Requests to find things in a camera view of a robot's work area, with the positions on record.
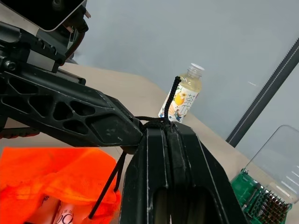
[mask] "gray wall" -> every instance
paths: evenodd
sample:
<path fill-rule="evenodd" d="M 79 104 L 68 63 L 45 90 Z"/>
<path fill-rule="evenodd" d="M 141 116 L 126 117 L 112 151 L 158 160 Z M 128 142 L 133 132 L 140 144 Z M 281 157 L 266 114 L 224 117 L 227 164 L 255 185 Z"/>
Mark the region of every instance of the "gray wall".
<path fill-rule="evenodd" d="M 89 0 L 90 31 L 75 60 L 145 76 L 166 92 L 199 64 L 203 90 L 191 111 L 226 138 L 299 37 L 298 8 L 298 0 Z"/>

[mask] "beige tabletop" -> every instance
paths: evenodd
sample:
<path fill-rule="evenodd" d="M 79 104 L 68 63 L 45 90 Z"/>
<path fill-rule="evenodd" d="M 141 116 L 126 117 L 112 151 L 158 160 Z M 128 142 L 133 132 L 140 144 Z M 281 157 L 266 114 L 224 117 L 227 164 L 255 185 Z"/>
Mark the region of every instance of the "beige tabletop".
<path fill-rule="evenodd" d="M 164 91 L 142 76 L 69 63 L 66 63 L 63 69 L 85 78 L 87 86 L 119 99 L 135 116 L 156 117 L 166 98 Z M 201 142 L 223 166 L 230 180 L 248 163 L 248 159 L 244 155 L 215 134 L 192 114 L 189 113 L 186 116 L 184 124 L 194 130 Z M 0 148 L 3 146 L 65 147 L 66 144 L 42 133 L 30 138 L 2 140 Z M 121 154 L 119 147 L 107 147 L 102 148 L 102 150 L 112 155 L 115 159 L 118 159 Z M 131 158 L 131 155 L 127 156 L 125 168 L 128 166 Z M 288 214 L 287 224 L 299 223 L 297 221 L 299 220 L 297 211 L 299 211 L 299 205 L 294 205 Z"/>

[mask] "mounting hole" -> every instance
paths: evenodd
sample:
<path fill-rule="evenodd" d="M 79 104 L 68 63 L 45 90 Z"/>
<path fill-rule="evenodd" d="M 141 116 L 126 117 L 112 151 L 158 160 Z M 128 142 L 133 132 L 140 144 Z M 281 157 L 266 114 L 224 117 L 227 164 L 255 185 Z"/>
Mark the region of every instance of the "mounting hole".
<path fill-rule="evenodd" d="M 38 93 L 38 88 L 35 85 L 29 84 L 17 78 L 10 78 L 9 84 L 20 94 Z"/>
<path fill-rule="evenodd" d="M 71 109 L 66 105 L 64 102 L 58 102 L 56 104 L 54 113 L 53 113 L 53 118 L 55 120 L 65 120 L 69 119 L 73 116 L 73 113 Z"/>
<path fill-rule="evenodd" d="M 0 94 L 5 94 L 7 84 L 3 78 L 0 78 Z"/>
<path fill-rule="evenodd" d="M 93 115 L 95 113 L 95 109 L 93 107 L 77 101 L 71 101 L 71 108 L 80 116 Z"/>
<path fill-rule="evenodd" d="M 2 102 L 24 113 L 30 113 L 31 108 L 21 97 L 4 97 Z"/>
<path fill-rule="evenodd" d="M 88 129 L 87 127 L 78 120 L 68 120 L 64 122 L 64 128 L 79 134 L 87 134 Z"/>
<path fill-rule="evenodd" d="M 33 96 L 29 100 L 30 105 L 43 117 L 47 116 L 53 104 L 52 96 Z"/>

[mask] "orange mesh bag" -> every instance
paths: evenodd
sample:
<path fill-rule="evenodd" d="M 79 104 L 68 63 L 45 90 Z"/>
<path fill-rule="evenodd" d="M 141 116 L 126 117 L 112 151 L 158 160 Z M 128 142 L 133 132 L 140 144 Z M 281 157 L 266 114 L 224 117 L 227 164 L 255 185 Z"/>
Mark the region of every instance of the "orange mesh bag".
<path fill-rule="evenodd" d="M 45 195 L 72 204 L 72 212 L 86 218 L 115 165 L 114 158 L 98 148 L 5 148 L 0 160 L 0 223 L 22 224 L 38 216 Z M 121 202 L 120 192 L 113 191 L 115 183 L 90 223 L 107 224 L 114 218 Z"/>

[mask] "drill bit set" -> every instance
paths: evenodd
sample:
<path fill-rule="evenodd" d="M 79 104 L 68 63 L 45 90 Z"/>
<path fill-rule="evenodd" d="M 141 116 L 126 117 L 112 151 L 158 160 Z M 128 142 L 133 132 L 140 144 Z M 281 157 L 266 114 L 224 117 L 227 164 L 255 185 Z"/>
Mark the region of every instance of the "drill bit set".
<path fill-rule="evenodd" d="M 252 224 L 284 224 L 292 204 L 267 190 L 243 170 L 232 182 L 243 212 Z"/>

